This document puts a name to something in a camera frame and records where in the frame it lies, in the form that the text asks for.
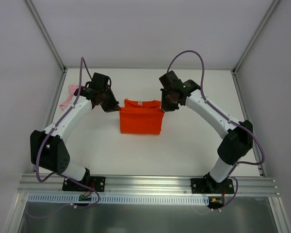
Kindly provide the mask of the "orange t shirt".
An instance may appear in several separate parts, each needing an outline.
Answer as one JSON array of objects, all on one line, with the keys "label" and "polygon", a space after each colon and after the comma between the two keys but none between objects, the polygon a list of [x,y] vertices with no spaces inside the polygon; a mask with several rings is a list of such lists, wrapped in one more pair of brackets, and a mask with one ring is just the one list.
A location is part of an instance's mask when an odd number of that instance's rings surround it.
[{"label": "orange t shirt", "polygon": [[159,100],[134,101],[125,99],[119,111],[120,132],[159,135],[164,112]]}]

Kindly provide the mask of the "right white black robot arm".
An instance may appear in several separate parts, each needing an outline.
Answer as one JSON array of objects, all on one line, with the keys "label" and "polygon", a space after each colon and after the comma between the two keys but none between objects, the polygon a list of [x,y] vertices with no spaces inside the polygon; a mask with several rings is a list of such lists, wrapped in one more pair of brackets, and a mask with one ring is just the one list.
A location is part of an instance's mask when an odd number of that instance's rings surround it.
[{"label": "right white black robot arm", "polygon": [[214,167],[202,179],[202,192],[216,193],[223,187],[236,163],[244,157],[253,146],[253,138],[248,131],[253,131],[250,121],[239,122],[239,126],[232,124],[232,120],[218,113],[218,107],[211,107],[202,96],[201,87],[193,80],[182,82],[175,72],[169,71],[159,78],[162,84],[162,104],[164,112],[186,106],[199,114],[223,140],[217,149],[219,158]]}]

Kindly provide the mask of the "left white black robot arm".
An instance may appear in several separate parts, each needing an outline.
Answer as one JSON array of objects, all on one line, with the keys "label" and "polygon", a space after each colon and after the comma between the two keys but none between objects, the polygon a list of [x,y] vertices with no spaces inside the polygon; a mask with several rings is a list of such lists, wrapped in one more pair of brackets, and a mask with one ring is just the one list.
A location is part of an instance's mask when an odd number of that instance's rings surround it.
[{"label": "left white black robot arm", "polygon": [[73,162],[66,147],[72,130],[81,118],[101,106],[106,113],[120,110],[119,102],[112,92],[109,76],[94,73],[91,81],[79,85],[73,97],[60,116],[44,130],[35,130],[30,135],[31,163],[35,165],[36,178],[40,177],[42,167],[67,179],[67,185],[74,191],[93,190],[90,170]]}]

